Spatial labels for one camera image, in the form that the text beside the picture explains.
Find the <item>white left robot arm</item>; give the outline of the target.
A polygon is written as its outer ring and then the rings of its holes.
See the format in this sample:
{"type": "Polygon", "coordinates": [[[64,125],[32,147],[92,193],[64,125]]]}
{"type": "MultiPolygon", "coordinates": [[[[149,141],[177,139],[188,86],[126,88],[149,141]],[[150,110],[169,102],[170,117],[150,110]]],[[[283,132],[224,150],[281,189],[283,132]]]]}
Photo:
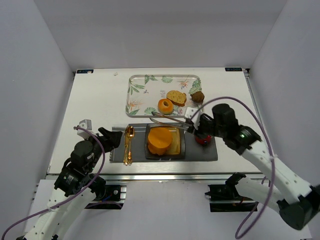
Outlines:
{"type": "Polygon", "coordinates": [[[122,138],[120,131],[108,131],[103,127],[99,133],[91,132],[85,126],[75,127],[83,138],[75,146],[70,157],[64,162],[60,174],[47,202],[45,212],[21,240],[61,240],[85,208],[99,205],[117,205],[121,199],[121,186],[108,185],[106,180],[93,173],[105,154],[119,147],[122,138]]]}

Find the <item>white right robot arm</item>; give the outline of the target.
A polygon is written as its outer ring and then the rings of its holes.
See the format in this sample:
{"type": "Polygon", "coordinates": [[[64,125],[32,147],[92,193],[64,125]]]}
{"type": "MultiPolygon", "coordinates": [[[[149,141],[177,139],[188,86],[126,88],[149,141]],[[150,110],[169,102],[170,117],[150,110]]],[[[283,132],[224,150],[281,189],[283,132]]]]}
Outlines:
{"type": "Polygon", "coordinates": [[[221,138],[225,145],[259,169],[270,181],[262,186],[242,173],[233,174],[226,184],[240,196],[256,202],[268,201],[267,206],[279,213],[284,222],[302,230],[320,212],[320,187],[313,186],[294,173],[250,127],[238,123],[235,111],[226,103],[212,108],[213,116],[188,107],[184,117],[197,137],[221,138]]]}

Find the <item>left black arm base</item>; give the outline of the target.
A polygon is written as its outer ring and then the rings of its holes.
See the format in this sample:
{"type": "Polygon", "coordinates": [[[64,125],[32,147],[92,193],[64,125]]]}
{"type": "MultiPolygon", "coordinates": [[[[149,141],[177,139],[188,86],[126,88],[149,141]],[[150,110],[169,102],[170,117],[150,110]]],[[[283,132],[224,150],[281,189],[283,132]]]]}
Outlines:
{"type": "Polygon", "coordinates": [[[103,196],[98,196],[85,209],[89,210],[121,210],[127,194],[126,185],[106,185],[103,196]]]}

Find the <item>orange round sponge cake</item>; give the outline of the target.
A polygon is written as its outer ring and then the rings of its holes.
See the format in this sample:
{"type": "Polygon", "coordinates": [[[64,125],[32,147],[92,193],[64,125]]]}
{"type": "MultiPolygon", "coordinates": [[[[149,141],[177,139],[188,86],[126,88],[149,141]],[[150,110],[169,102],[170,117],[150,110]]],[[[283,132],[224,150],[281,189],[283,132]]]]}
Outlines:
{"type": "Polygon", "coordinates": [[[147,136],[148,150],[158,156],[162,156],[171,147],[172,134],[167,127],[152,127],[147,136]]]}

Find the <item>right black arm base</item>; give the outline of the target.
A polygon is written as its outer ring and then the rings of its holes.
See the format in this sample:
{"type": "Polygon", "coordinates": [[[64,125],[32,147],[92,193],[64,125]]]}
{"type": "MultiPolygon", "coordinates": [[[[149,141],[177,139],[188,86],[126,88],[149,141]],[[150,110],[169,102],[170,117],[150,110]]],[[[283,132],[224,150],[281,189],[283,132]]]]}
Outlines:
{"type": "Polygon", "coordinates": [[[250,212],[256,205],[254,200],[240,196],[235,187],[226,184],[208,185],[208,191],[204,196],[209,200],[212,213],[250,212]]]}

